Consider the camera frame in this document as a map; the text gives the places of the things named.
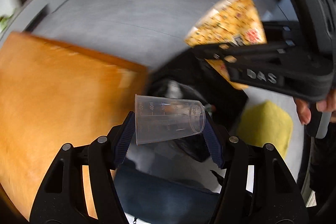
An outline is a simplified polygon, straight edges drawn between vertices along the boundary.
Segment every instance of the clear plastic cup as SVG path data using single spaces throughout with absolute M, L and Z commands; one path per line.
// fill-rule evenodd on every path
M 201 133 L 204 107 L 199 101 L 135 95 L 137 144 L 161 142 Z

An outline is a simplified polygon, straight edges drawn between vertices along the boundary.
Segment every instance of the yellow sponge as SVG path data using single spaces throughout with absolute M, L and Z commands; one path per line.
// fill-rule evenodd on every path
M 290 115 L 273 102 L 246 110 L 238 126 L 237 135 L 246 143 L 262 147 L 272 143 L 284 159 L 292 136 L 293 120 Z

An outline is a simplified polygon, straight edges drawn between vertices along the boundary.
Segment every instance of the gray floor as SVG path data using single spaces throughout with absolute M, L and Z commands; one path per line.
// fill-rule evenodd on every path
M 156 69 L 187 48 L 183 38 L 217 1 L 68 0 L 34 32 Z M 257 1 L 263 13 L 265 2 L 274 6 Z
M 48 15 L 34 33 L 157 69 L 188 48 L 183 42 L 184 36 L 217 1 L 68 0 L 56 12 Z M 281 2 L 283 9 L 288 6 L 286 1 Z M 287 19 L 286 13 L 275 1 L 255 0 L 255 3 L 262 19 Z M 286 163 L 296 178 L 300 166 L 298 159 L 302 153 L 303 127 L 298 121 L 292 98 L 255 88 L 249 88 L 246 92 L 250 97 L 249 105 L 271 99 L 292 116 L 294 132 Z M 171 142 L 143 146 L 132 144 L 128 157 L 135 160 L 137 168 L 144 172 L 172 180 L 195 179 L 212 191 L 220 190 L 210 173 L 210 170 L 220 170 L 210 159 L 198 163 L 181 153 Z M 252 181 L 253 176 L 250 176 L 249 189 Z

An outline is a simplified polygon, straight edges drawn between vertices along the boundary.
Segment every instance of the finger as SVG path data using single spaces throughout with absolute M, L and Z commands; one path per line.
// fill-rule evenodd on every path
M 309 104 L 301 99 L 294 99 L 296 104 L 296 112 L 302 125 L 308 124 L 311 119 Z
M 334 112 L 331 114 L 330 122 L 332 122 L 332 123 L 336 123 L 336 111 L 334 111 Z
M 331 90 L 327 96 L 326 112 L 333 112 L 336 110 L 336 90 Z
M 316 109 L 319 112 L 333 112 L 336 110 L 336 90 L 331 90 L 325 100 L 317 102 Z

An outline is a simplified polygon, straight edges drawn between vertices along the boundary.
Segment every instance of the orange cutting board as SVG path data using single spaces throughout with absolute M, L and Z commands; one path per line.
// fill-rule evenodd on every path
M 90 144 L 121 124 L 146 78 L 142 65 L 11 33 L 0 49 L 0 184 L 26 219 L 61 146 Z M 88 211 L 95 216 L 83 170 Z

